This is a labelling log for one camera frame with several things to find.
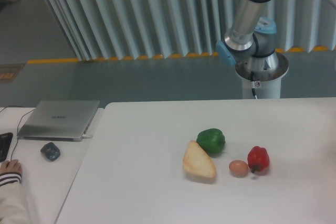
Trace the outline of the person's hand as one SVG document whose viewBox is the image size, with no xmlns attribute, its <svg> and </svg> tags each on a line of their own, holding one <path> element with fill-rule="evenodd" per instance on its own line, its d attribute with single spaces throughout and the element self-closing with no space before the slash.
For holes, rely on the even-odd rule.
<svg viewBox="0 0 336 224">
<path fill-rule="evenodd" d="M 16 173 L 22 175 L 23 168 L 21 163 L 17 159 L 11 161 L 3 161 L 1 163 L 0 174 L 2 175 L 6 173 Z"/>
</svg>

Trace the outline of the white sleeved forearm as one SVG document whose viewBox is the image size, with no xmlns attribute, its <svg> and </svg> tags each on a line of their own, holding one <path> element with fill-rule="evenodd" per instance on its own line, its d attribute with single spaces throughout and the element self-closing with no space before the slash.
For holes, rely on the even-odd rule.
<svg viewBox="0 0 336 224">
<path fill-rule="evenodd" d="M 26 195 L 18 172 L 1 174 L 1 223 L 31 223 Z"/>
</svg>

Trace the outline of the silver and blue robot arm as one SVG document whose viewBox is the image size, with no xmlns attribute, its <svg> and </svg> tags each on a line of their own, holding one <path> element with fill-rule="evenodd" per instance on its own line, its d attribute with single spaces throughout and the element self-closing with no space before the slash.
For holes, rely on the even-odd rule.
<svg viewBox="0 0 336 224">
<path fill-rule="evenodd" d="M 216 50 L 224 63 L 234 66 L 248 57 L 266 58 L 275 53 L 275 22 L 257 27 L 269 1 L 271 0 L 241 0 L 232 27 L 216 43 Z M 335 5 L 335 0 L 328 1 Z"/>
</svg>

